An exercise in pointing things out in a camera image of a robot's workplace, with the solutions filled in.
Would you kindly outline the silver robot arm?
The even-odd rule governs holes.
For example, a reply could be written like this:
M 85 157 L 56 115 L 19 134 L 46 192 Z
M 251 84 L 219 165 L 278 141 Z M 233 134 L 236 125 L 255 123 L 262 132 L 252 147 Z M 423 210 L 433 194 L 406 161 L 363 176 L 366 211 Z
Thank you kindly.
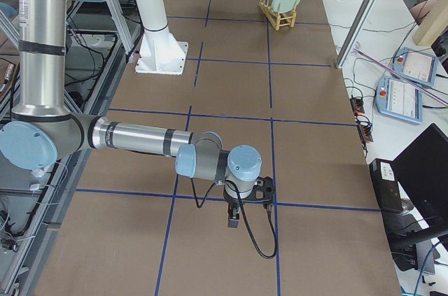
M 254 147 L 224 150 L 214 132 L 113 122 L 64 105 L 68 1 L 19 0 L 20 101 L 1 129 L 3 156 L 19 168 L 36 170 L 87 149 L 162 155 L 174 158 L 178 175 L 223 186 L 230 227 L 246 218 L 244 205 L 254 202 L 257 192 L 263 192 L 269 209 L 272 190 L 260 177 L 262 158 Z

